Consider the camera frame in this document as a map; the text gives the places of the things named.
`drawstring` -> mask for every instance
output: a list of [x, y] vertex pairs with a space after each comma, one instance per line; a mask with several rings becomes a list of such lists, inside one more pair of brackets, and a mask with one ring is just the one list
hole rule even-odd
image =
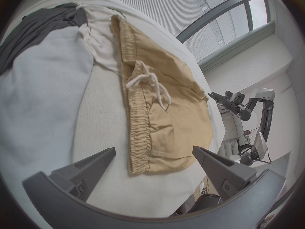
[[[150, 73], [146, 65], [142, 61], [140, 61], [140, 63], [143, 66], [144, 74], [140, 74], [136, 78], [128, 82], [126, 84], [126, 89], [129, 90], [132, 86], [138, 86], [141, 81], [148, 82], [155, 89], [160, 106], [162, 107], [162, 109], [167, 111], [168, 107], [171, 104], [171, 98], [170, 95], [168, 94], [168, 91], [161, 83], [158, 82], [158, 78], [155, 75], [155, 73]], [[168, 100], [167, 108], [165, 108], [162, 103], [161, 94], [165, 94], [165, 96], [167, 97]]]

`bed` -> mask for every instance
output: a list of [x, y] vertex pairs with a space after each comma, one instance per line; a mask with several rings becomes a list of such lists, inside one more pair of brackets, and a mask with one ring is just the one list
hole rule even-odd
[[[186, 62], [198, 84], [206, 93], [211, 92], [204, 75], [187, 48], [153, 19], [119, 0], [42, 0], [21, 12], [8, 27], [4, 38], [20, 23], [24, 16], [40, 8], [53, 8], [70, 2], [83, 8], [106, 7], [109, 13], [123, 15], [132, 25], [139, 28], [162, 48]], [[4, 151], [5, 149], [0, 146], [0, 171], [8, 188], [20, 206], [42, 228], [50, 228], [50, 226], [32, 205], [21, 181], [40, 170], [50, 174], [52, 170], [109, 147], [116, 147], [116, 157], [90, 195], [87, 203], [110, 212], [137, 217], [168, 217], [194, 193], [196, 187], [205, 177], [198, 162], [183, 171], [170, 174], [129, 175], [127, 168], [128, 125], [121, 78], [116, 72], [119, 61], [115, 55], [111, 54], [111, 47], [115, 47], [115, 42], [112, 35], [109, 34], [109, 19], [109, 16], [101, 18], [104, 20], [101, 26], [105, 27], [103, 43], [107, 45], [105, 48], [107, 56], [102, 63], [93, 61], [92, 72], [78, 110], [72, 146], [56, 152], [45, 150], [45, 155], [38, 156], [25, 150], [14, 150], [14, 153], [8, 155], [7, 152], [10, 151]], [[217, 153], [223, 141], [225, 128], [215, 101], [208, 101], [208, 107], [214, 132], [209, 150]], [[44, 147], [40, 147], [39, 152], [43, 153]], [[58, 162], [60, 152], [69, 155], [62, 155], [64, 158]], [[23, 172], [19, 172], [20, 167], [15, 158], [18, 155], [20, 157], [21, 154], [31, 157], [28, 164], [22, 165]]]

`gray garment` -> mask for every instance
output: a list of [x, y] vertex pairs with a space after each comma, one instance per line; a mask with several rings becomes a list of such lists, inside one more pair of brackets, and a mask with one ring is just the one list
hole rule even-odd
[[78, 26], [51, 31], [0, 76], [0, 170], [14, 198], [41, 227], [22, 181], [71, 163], [78, 109], [93, 56]]
[[67, 3], [24, 17], [0, 46], [0, 75], [12, 67], [20, 53], [39, 44], [52, 30], [88, 23], [85, 11], [76, 7], [74, 3]]

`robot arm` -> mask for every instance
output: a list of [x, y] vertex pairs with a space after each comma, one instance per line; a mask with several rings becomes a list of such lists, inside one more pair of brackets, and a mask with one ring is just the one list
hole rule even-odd
[[270, 131], [272, 112], [273, 112], [273, 100], [275, 93], [273, 89], [257, 88], [254, 89], [251, 98], [249, 98], [246, 106], [242, 105], [245, 95], [237, 92], [234, 95], [230, 91], [226, 91], [225, 95], [219, 95], [212, 92], [208, 93], [218, 105], [221, 105], [224, 109], [230, 111], [232, 114], [240, 117], [241, 120], [247, 121], [251, 117], [251, 113], [256, 106], [257, 102], [263, 102], [262, 118], [260, 129], [257, 131], [257, 135], [254, 140], [254, 144], [251, 147], [250, 153], [243, 153], [240, 157], [242, 164], [250, 166], [254, 160], [260, 161], [265, 157], [267, 151], [267, 139]]

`light blue garment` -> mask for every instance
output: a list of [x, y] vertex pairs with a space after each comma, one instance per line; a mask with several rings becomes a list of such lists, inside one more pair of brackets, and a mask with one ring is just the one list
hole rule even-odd
[[92, 67], [78, 26], [69, 26], [26, 49], [0, 77], [0, 172], [36, 223], [38, 218], [45, 225], [22, 181], [71, 163], [78, 109]]

